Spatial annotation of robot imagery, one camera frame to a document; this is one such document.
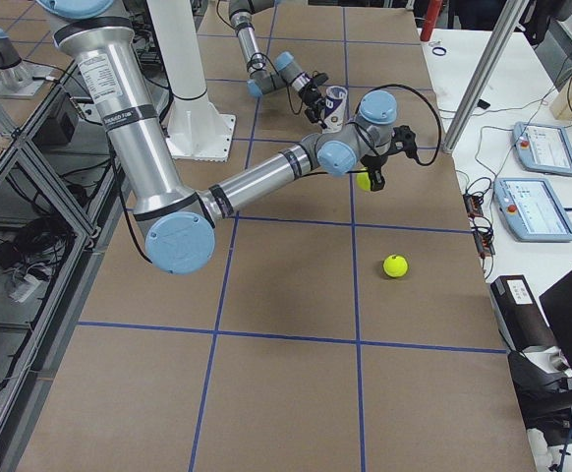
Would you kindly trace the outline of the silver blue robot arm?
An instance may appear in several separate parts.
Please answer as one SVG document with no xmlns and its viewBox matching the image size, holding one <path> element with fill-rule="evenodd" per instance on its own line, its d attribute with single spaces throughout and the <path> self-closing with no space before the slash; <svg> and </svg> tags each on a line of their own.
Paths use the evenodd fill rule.
<svg viewBox="0 0 572 472">
<path fill-rule="evenodd" d="M 389 150 L 396 137 L 396 100 L 375 90 L 345 125 L 309 135 L 249 170 L 195 190 L 182 181 L 175 160 L 225 159 L 236 119 L 218 112 L 209 99 L 190 4 L 148 3 L 173 98 L 166 121 L 146 86 L 122 2 L 45 1 L 42 9 L 55 45 L 75 60 L 85 80 L 136 196 L 134 216 L 146 255 L 163 271 L 188 274 L 204 267 L 214 251 L 217 220 L 315 169 L 342 176 L 363 157 Z"/>
<path fill-rule="evenodd" d="M 292 89 L 301 99 L 301 107 L 308 120 L 326 130 L 328 126 L 324 121 L 325 96 L 320 87 L 328 80 L 328 76 L 325 73 L 308 74 L 288 51 L 271 61 L 259 49 L 253 15 L 277 4 L 277 1 L 271 0 L 229 2 L 229 25 L 239 40 L 246 62 L 249 73 L 248 91 L 253 97 L 262 97 L 280 89 Z"/>
</svg>

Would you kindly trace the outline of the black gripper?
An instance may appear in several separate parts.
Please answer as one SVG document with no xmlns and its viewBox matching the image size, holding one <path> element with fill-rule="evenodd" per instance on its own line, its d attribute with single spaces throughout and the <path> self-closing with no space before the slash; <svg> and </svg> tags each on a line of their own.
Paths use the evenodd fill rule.
<svg viewBox="0 0 572 472">
<path fill-rule="evenodd" d="M 386 164 L 388 157 L 400 151 L 398 143 L 391 143 L 386 149 L 376 149 L 366 146 L 366 153 L 362 156 L 362 165 L 368 171 L 370 191 L 378 192 L 384 189 L 385 179 L 382 174 L 382 167 Z"/>
<path fill-rule="evenodd" d="M 305 115 L 313 124 L 319 125 L 322 129 L 327 128 L 325 123 L 325 98 L 319 88 L 312 82 L 306 83 L 299 91 L 298 95 L 306 105 Z"/>
</svg>

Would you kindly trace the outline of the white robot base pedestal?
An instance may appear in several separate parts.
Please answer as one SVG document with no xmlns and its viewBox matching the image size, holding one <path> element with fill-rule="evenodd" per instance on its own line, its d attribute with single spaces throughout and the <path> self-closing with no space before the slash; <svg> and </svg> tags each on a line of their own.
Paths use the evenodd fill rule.
<svg viewBox="0 0 572 472">
<path fill-rule="evenodd" d="M 219 113 L 208 96 L 191 3 L 148 0 L 147 7 L 173 95 L 166 125 L 172 156 L 227 160 L 236 117 Z"/>
</svg>

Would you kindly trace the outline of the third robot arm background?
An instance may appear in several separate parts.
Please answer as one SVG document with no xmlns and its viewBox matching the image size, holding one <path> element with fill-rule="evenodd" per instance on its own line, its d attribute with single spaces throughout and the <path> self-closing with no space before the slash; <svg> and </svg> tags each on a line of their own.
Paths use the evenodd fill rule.
<svg viewBox="0 0 572 472">
<path fill-rule="evenodd" d="M 0 29 L 0 97 L 33 97 L 51 79 L 50 73 L 50 66 L 25 62 L 9 35 Z"/>
</svg>

